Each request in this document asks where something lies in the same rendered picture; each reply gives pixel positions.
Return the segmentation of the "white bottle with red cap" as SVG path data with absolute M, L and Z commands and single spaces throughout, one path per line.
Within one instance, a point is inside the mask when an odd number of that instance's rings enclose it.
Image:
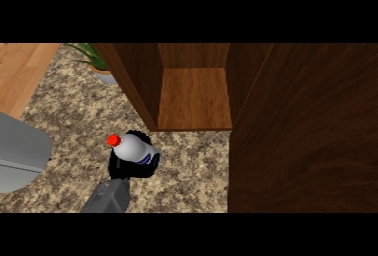
M 147 165 L 159 153 L 156 148 L 134 134 L 110 134 L 106 144 L 112 147 L 115 156 L 138 165 Z

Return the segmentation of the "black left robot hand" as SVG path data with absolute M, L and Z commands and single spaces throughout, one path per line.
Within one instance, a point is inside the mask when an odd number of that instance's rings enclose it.
M 128 130 L 123 134 L 134 134 L 141 138 L 144 142 L 147 142 L 151 145 L 150 137 L 137 130 Z M 110 150 L 110 156 L 109 156 L 109 176 L 112 179 L 129 179 L 129 178 L 148 178 L 154 170 L 157 168 L 159 164 L 159 158 L 160 158 L 160 152 L 154 155 L 151 158 L 151 161 L 147 165 L 138 165 L 134 162 L 120 160 L 113 153 L 113 149 Z

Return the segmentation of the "brown wooden cabinet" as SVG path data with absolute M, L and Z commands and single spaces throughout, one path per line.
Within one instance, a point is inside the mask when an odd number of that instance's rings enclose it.
M 228 131 L 270 54 L 267 43 L 97 43 L 147 129 Z

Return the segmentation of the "green potted plant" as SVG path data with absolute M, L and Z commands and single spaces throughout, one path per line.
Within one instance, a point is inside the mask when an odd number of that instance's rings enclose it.
M 89 43 L 79 43 L 78 45 L 64 43 L 64 46 L 73 48 L 86 57 L 86 61 L 78 60 L 78 63 L 88 65 L 97 79 L 106 84 L 115 84 L 116 80 L 97 53 L 97 50 L 94 49 L 94 46 Z

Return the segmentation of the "dark brown cabinet door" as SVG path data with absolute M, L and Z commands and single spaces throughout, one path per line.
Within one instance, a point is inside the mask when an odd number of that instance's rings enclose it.
M 378 44 L 271 46 L 228 148 L 227 209 L 378 212 Z

